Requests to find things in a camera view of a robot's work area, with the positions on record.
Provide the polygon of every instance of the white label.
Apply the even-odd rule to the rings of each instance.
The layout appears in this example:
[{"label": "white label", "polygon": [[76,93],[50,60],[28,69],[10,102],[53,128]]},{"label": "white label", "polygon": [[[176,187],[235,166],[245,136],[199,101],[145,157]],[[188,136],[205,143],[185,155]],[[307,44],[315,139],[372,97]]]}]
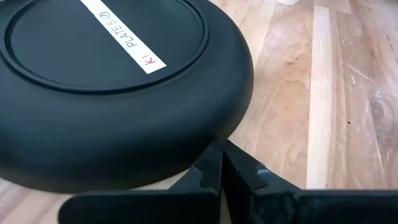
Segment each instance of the white label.
[{"label": "white label", "polygon": [[147,74],[166,67],[101,0],[80,1]]}]

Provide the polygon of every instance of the wooden table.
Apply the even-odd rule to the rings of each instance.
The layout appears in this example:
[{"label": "wooden table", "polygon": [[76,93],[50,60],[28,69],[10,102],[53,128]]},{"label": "wooden table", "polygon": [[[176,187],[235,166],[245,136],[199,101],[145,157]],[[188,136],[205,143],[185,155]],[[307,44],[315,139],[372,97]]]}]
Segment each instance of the wooden table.
[{"label": "wooden table", "polygon": [[[398,2],[212,1],[242,30],[255,68],[231,140],[301,188],[398,188]],[[68,197],[0,180],[0,224],[56,224]]]}]

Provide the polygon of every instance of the wooden surface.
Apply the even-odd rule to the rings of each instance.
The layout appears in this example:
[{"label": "wooden surface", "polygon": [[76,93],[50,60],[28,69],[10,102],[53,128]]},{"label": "wooden surface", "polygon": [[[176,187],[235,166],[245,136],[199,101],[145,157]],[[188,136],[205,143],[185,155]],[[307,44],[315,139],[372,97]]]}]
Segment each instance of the wooden surface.
[{"label": "wooden surface", "polygon": [[[212,1],[242,30],[255,68],[231,140],[301,188],[398,188],[398,2]],[[0,224],[56,224],[68,197],[0,180]]]}]

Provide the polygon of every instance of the black plastic stand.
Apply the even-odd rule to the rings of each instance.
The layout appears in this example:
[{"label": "black plastic stand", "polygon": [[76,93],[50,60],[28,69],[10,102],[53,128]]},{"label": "black plastic stand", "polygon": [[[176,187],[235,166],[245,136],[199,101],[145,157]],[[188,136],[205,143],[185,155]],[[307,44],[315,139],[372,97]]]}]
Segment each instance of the black plastic stand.
[{"label": "black plastic stand", "polygon": [[300,190],[230,141],[211,143],[168,190],[77,195],[59,222],[217,224],[221,184],[233,224],[398,223],[398,191]]}]

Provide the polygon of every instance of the black plate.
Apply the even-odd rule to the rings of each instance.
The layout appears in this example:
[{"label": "black plate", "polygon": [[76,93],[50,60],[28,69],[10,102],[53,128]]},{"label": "black plate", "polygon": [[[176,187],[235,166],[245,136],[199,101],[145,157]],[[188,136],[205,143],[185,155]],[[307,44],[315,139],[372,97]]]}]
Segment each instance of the black plate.
[{"label": "black plate", "polygon": [[220,9],[103,3],[165,67],[146,73],[80,0],[0,2],[0,177],[56,192],[137,187],[188,168],[241,121],[251,56]]}]

